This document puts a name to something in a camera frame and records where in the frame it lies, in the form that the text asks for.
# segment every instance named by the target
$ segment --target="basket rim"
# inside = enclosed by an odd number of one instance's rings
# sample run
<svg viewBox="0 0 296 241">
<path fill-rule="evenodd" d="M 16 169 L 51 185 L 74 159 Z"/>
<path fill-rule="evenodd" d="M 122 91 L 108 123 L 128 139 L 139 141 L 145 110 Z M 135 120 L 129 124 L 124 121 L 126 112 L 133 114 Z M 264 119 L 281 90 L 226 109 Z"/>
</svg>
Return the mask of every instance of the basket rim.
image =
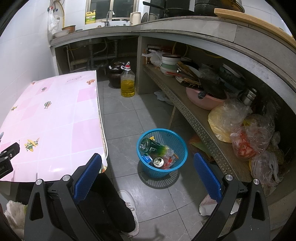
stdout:
<svg viewBox="0 0 296 241">
<path fill-rule="evenodd" d="M 155 132 L 155 131 L 170 132 L 171 134 L 176 135 L 176 136 L 180 139 L 181 143 L 182 143 L 183 146 L 185 147 L 185 156 L 184 156 L 184 158 L 183 158 L 183 161 L 182 161 L 178 166 L 176 166 L 176 167 L 174 167 L 174 168 L 167 169 L 167 170 L 158 169 L 158 168 L 155 168 L 155 167 L 153 167 L 153 166 L 147 164 L 147 163 L 143 160 L 143 158 L 141 157 L 140 151 L 139 151 L 139 149 L 138 149 L 138 146 L 139 146 L 139 144 L 140 144 L 140 140 L 142 140 L 142 138 L 143 138 L 145 135 L 147 135 L 147 134 L 149 134 L 149 133 L 151 133 L 151 132 Z M 172 172 L 172 171 L 177 170 L 178 168 L 180 168 L 180 167 L 184 164 L 184 162 L 187 160 L 187 156 L 188 156 L 187 145 L 186 145 L 185 141 L 183 140 L 183 138 L 182 138 L 181 136 L 179 136 L 176 132 L 171 131 L 171 130 L 168 130 L 168 129 L 164 129 L 164 128 L 156 128 L 156 129 L 152 129 L 152 130 L 149 130 L 149 131 L 146 131 L 145 133 L 143 133 L 143 134 L 139 137 L 139 139 L 138 139 L 138 141 L 137 141 L 137 147 L 136 147 L 136 148 L 137 148 L 137 154 L 138 154 L 138 157 L 140 158 L 141 162 L 142 162 L 144 165 L 146 165 L 147 167 L 149 167 L 150 169 L 152 169 L 152 170 L 154 170 L 154 171 L 158 171 L 158 172 L 168 172 L 168 173 L 169 173 L 169 172 Z"/>
</svg>

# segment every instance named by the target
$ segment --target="plastic basket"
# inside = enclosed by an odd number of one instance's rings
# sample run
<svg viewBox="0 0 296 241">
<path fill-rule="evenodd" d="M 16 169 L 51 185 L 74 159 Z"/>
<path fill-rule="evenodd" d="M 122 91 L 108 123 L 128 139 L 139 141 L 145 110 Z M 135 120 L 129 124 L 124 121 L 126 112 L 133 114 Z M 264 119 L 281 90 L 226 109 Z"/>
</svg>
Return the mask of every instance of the plastic basket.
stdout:
<svg viewBox="0 0 296 241">
<path fill-rule="evenodd" d="M 172 148 L 179 157 L 170 169 L 162 170 L 147 164 L 142 158 L 143 152 L 139 151 L 139 144 L 143 138 L 154 137 L 155 141 Z M 172 171 L 180 168 L 186 161 L 188 150 L 185 141 L 175 132 L 167 129 L 152 129 L 142 134 L 137 142 L 137 154 L 141 160 L 143 171 L 152 178 L 162 178 Z"/>
</svg>

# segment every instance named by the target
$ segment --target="pink tablecloth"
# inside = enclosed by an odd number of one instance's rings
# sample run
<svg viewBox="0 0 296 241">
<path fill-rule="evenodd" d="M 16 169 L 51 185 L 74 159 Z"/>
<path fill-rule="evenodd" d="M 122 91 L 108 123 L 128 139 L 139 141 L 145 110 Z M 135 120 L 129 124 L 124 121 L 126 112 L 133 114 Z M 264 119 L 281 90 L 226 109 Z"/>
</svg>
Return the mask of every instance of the pink tablecloth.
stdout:
<svg viewBox="0 0 296 241">
<path fill-rule="evenodd" d="M 0 151 L 17 142 L 13 172 L 2 181 L 59 180 L 94 153 L 107 168 L 98 109 L 96 71 L 66 74 L 30 84 L 2 127 Z"/>
</svg>

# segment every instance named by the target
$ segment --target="black pants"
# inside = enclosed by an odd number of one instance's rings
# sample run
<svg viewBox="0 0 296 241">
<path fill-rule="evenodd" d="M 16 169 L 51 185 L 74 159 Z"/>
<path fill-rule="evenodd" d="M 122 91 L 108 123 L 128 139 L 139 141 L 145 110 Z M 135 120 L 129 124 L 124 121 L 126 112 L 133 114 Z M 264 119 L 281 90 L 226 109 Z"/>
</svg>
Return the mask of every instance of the black pants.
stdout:
<svg viewBox="0 0 296 241">
<path fill-rule="evenodd" d="M 131 210 L 105 173 L 97 176 L 86 199 L 78 206 L 103 240 L 122 240 L 118 231 L 131 232 L 135 229 Z"/>
</svg>

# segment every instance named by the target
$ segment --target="yellow cooking oil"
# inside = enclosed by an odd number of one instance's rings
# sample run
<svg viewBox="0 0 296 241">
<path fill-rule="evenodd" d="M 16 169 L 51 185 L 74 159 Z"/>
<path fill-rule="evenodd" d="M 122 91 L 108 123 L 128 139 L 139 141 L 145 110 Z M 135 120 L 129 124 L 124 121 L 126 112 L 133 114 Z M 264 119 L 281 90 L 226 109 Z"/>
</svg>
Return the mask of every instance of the yellow cooking oil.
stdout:
<svg viewBox="0 0 296 241">
<path fill-rule="evenodd" d="M 123 97 L 132 97 L 135 94 L 135 81 L 122 80 L 121 81 L 121 95 Z"/>
</svg>

